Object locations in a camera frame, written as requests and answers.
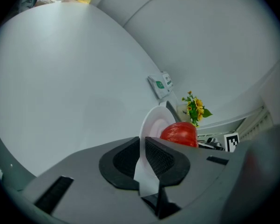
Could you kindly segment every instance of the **red tomato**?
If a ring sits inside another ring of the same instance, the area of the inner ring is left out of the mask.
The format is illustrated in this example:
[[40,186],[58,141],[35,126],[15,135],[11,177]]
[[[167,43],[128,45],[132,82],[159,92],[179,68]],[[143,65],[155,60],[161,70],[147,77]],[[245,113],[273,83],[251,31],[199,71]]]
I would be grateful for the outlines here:
[[198,147],[196,127],[187,122],[179,122],[166,127],[160,138],[178,144]]

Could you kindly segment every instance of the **vase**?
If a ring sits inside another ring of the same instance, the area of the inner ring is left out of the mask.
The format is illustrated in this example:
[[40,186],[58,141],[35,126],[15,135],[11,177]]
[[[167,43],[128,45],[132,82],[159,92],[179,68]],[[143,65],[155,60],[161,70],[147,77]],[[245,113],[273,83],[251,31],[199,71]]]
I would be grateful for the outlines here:
[[177,114],[182,122],[191,123],[191,116],[187,114],[187,104],[177,105]]

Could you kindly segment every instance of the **flower bouquet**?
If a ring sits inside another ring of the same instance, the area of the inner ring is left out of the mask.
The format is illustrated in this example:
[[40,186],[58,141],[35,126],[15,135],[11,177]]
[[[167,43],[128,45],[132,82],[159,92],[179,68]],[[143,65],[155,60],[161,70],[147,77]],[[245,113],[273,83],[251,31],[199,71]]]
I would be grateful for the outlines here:
[[193,97],[192,92],[187,92],[188,96],[186,98],[182,97],[182,101],[187,102],[187,110],[183,111],[183,113],[190,115],[191,117],[191,123],[195,127],[199,127],[198,121],[201,121],[202,118],[207,118],[211,116],[209,110],[205,109],[205,106],[203,106],[203,102],[198,99],[196,96]]

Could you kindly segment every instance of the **black slot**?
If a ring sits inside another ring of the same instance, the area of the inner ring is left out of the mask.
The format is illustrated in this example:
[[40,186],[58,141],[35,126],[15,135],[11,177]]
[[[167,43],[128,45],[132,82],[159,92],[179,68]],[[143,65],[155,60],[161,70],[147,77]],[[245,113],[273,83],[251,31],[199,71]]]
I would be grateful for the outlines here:
[[59,177],[38,199],[35,206],[44,212],[51,214],[73,181],[74,180],[70,177]]
[[222,165],[227,165],[228,161],[227,159],[222,159],[222,158],[218,158],[218,157],[213,157],[213,156],[209,156],[206,160],[211,161],[211,162],[215,162],[215,163],[219,163]]

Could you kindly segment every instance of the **white plate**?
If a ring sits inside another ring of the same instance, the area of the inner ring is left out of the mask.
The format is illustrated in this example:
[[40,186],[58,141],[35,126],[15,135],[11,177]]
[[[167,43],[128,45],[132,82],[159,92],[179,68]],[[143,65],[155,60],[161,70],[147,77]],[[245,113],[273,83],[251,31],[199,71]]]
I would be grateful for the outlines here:
[[175,119],[171,112],[163,106],[156,106],[146,115],[140,130],[140,158],[136,165],[134,179],[140,183],[140,196],[158,193],[159,180],[153,172],[145,155],[145,137],[159,138],[163,130]]

